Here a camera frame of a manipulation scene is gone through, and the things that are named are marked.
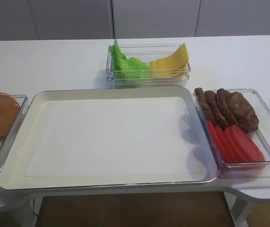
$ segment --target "clear plastic container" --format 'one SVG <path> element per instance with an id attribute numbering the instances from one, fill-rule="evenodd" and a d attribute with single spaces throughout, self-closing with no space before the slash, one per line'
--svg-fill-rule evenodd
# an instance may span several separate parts
<path id="1" fill-rule="evenodd" d="M 11 149 L 11 146 L 14 142 L 14 139 L 17 135 L 19 127 L 27 113 L 28 110 L 28 98 L 25 95 L 16 95 L 12 96 L 20 105 L 20 111 L 16 116 L 15 121 L 12 124 L 10 131 L 7 136 L 3 139 L 0 139 L 0 170 L 2 165 Z"/>
<path id="2" fill-rule="evenodd" d="M 143 62 L 149 63 L 150 61 L 165 58 L 174 53 L 180 44 L 146 44 L 146 45 L 121 45 L 119 46 L 121 52 L 126 55 L 127 58 L 138 58 Z M 128 88 L 128 87 L 162 87 L 162 86 L 185 86 L 189 79 L 189 72 L 191 67 L 189 63 L 185 69 L 175 70 L 125 70 L 125 71 L 113 71 L 113 58 L 108 51 L 107 59 L 107 82 L 112 84 L 114 88 Z M 157 74 L 163 74 L 163 78 L 153 78 L 153 72 Z M 151 75 L 150 78 L 145 79 L 121 79 L 122 75 L 128 75 L 128 77 L 135 77 L 140 73 L 147 73 Z M 178 77 L 166 77 L 169 73 L 177 73 Z"/>
<path id="3" fill-rule="evenodd" d="M 221 178 L 243 178 L 243 177 L 270 177 L 270 110 L 264 103 L 262 98 L 259 96 L 257 91 L 253 89 L 227 89 L 230 92 L 240 92 L 253 106 L 257 117 L 259 118 L 259 128 L 256 132 L 249 133 L 249 136 L 253 139 L 255 144 L 260 148 L 264 154 L 265 162 L 254 162 L 254 163 L 237 163 L 231 164 L 226 163 L 220 157 L 218 150 L 214 143 L 211 141 L 210 144 L 213 148 L 214 156 L 219 167 L 218 176 Z M 199 108 L 199 104 L 196 99 L 196 107 L 198 114 L 201 118 L 206 133 L 206 119 Z"/>

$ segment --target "white tray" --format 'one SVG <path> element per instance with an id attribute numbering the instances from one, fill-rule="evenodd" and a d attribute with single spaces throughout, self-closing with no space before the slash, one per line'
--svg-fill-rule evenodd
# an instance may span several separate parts
<path id="1" fill-rule="evenodd" d="M 0 187 L 206 183 L 216 175 L 185 88 L 47 91 L 30 106 Z"/>

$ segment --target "green lettuce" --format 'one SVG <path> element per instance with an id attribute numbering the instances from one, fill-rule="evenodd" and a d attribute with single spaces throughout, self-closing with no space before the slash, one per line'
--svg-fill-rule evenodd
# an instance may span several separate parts
<path id="1" fill-rule="evenodd" d="M 116 39 L 114 40 L 114 45 L 109 46 L 109 51 L 114 60 L 113 71 L 122 71 L 116 72 L 118 79 L 138 79 L 151 77 L 150 72 L 123 72 L 126 70 L 149 70 L 150 66 L 137 58 L 128 59 L 125 54 L 121 52 Z"/>

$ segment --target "burger patty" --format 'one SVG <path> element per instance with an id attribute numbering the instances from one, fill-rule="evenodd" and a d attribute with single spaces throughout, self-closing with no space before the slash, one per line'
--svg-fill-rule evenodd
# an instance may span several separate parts
<path id="1" fill-rule="evenodd" d="M 198 104 L 200 106 L 200 109 L 201 109 L 201 111 L 203 112 L 203 114 L 206 117 L 206 120 L 207 121 L 211 121 L 212 124 L 214 126 L 216 126 L 217 125 L 217 122 L 216 122 L 215 117 L 214 117 L 214 115 L 213 115 L 213 113 L 211 111 L 211 108 L 207 104 L 207 101 L 205 99 L 205 96 L 204 96 L 204 93 L 202 91 L 202 88 L 200 88 L 200 87 L 199 88 L 196 88 L 194 90 L 194 93 L 196 95 L 196 99 L 198 101 Z"/>
<path id="2" fill-rule="evenodd" d="M 225 117 L 221 114 L 217 107 L 216 102 L 216 94 L 213 91 L 206 91 L 205 92 L 205 99 L 207 101 L 207 104 L 209 105 L 217 124 L 219 127 L 224 131 L 228 126 L 228 122 L 225 120 Z"/>
<path id="3" fill-rule="evenodd" d="M 230 92 L 228 92 L 227 90 L 224 90 L 223 88 L 219 89 L 217 91 L 217 106 L 222 115 L 225 117 L 225 120 L 229 123 L 229 126 L 239 126 L 238 121 L 236 120 L 227 102 L 227 98 L 229 95 Z"/>
<path id="4" fill-rule="evenodd" d="M 243 131 L 253 132 L 258 130 L 259 120 L 256 113 L 241 93 L 233 92 L 229 94 L 227 103 Z"/>

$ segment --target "white table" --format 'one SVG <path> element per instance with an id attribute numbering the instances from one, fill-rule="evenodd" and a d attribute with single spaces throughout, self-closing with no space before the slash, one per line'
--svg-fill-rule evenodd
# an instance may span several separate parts
<path id="1" fill-rule="evenodd" d="M 187 88 L 256 89 L 270 108 L 270 36 L 124 39 L 119 44 L 187 44 L 192 72 Z M 105 67 L 113 40 L 0 42 L 0 91 L 26 94 L 31 100 L 45 90 L 108 88 Z M 224 191 L 236 195 L 231 212 L 245 226 L 254 204 L 270 202 L 270 179 L 216 179 L 203 186 L 75 190 L 68 194 Z M 66 195 L 58 192 L 48 195 Z M 0 192 L 0 211 L 16 208 L 32 195 Z M 233 198 L 226 194 L 229 205 Z"/>

